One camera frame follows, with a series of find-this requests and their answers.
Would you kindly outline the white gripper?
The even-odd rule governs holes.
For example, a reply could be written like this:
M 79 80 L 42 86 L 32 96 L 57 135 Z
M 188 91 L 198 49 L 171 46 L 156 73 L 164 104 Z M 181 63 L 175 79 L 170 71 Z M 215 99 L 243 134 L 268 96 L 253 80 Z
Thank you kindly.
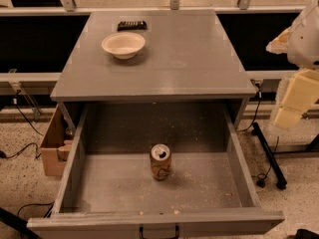
M 268 43 L 266 51 L 276 55 L 286 54 L 289 34 L 290 29 L 285 29 Z M 279 128 L 289 129 L 296 126 L 302 114 L 319 100 L 319 73 L 310 69 L 299 70 L 290 78 L 284 78 L 282 87 L 280 109 L 273 123 Z

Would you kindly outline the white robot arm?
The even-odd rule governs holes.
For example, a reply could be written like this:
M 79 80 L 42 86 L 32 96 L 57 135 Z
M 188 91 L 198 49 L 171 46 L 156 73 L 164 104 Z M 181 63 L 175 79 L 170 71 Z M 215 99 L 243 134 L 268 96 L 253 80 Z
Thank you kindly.
M 298 67 L 280 81 L 271 114 L 273 128 L 288 130 L 319 100 L 319 0 L 311 0 L 291 26 L 268 43 L 266 51 L 286 54 L 288 62 Z

